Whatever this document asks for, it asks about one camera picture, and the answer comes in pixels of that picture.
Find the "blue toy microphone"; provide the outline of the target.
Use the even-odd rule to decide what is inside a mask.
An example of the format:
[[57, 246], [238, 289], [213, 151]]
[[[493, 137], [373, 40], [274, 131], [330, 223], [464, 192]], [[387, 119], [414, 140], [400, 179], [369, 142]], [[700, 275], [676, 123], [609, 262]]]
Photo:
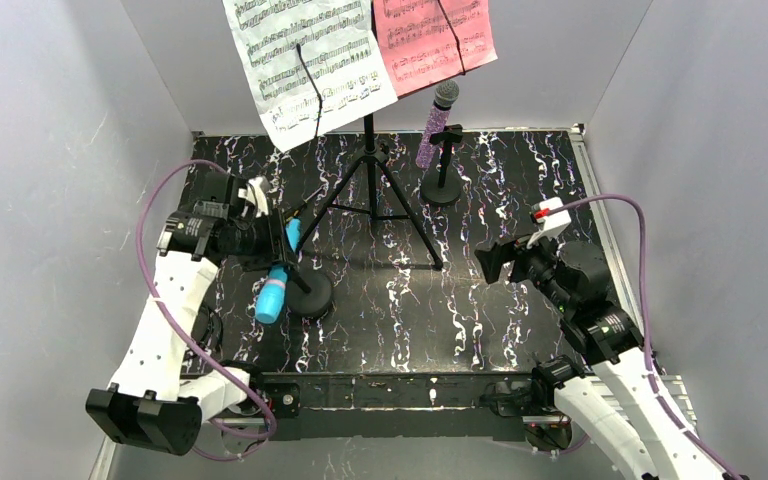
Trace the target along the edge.
[[[301, 225], [299, 218], [292, 218], [285, 228], [293, 252], [297, 251]], [[254, 317], [258, 322], [263, 324], [276, 322], [284, 306], [287, 281], [288, 273], [284, 266], [275, 266], [270, 270], [256, 299]]]

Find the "black round-base mic stand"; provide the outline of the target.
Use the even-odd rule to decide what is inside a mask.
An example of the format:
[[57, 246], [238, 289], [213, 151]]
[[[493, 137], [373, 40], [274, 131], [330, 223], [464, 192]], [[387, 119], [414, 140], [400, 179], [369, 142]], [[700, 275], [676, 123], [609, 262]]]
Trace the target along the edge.
[[288, 214], [280, 214], [279, 219], [283, 240], [278, 266], [284, 277], [284, 307], [298, 317], [320, 317], [332, 306], [333, 285], [325, 273], [299, 264], [300, 219]]
[[457, 202], [462, 191], [462, 183], [457, 173], [450, 174], [449, 167], [454, 146], [463, 140], [461, 124], [446, 125], [441, 132], [430, 136], [432, 147], [442, 148], [437, 173], [428, 173], [420, 184], [421, 198], [429, 205], [445, 207]]

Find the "purple glitter microphone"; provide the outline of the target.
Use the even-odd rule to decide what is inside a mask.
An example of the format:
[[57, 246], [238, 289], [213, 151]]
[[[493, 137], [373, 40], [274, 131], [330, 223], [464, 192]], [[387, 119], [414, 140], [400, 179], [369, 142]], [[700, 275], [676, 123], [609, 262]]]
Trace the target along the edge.
[[419, 168], [427, 169], [431, 164], [433, 156], [433, 146], [430, 143], [431, 136], [444, 129], [450, 110], [457, 101], [459, 93], [459, 85], [451, 79], [439, 83], [435, 88], [434, 100], [415, 159], [415, 164]]

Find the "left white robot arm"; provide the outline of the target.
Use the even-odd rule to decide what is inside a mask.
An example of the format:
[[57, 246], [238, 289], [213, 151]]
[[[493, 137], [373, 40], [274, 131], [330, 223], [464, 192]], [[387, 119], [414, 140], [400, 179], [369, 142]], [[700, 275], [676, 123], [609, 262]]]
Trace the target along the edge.
[[281, 213], [263, 176], [210, 171], [193, 199], [167, 217], [148, 298], [109, 384], [88, 393], [85, 410], [112, 441], [172, 455], [194, 446], [202, 424], [252, 392], [250, 375], [224, 366], [191, 332], [222, 262], [268, 270], [289, 252]]

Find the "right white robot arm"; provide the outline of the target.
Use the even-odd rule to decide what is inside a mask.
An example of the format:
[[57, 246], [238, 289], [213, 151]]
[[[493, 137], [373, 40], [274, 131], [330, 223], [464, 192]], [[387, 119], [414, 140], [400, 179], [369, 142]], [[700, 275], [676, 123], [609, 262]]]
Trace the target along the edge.
[[738, 479], [701, 444], [694, 426], [654, 370], [644, 337], [609, 297], [611, 272], [599, 247], [541, 239], [494, 244], [475, 253], [487, 283], [512, 266], [560, 312], [564, 337], [614, 398], [608, 403], [572, 359], [537, 365], [531, 394], [570, 417], [626, 479]]

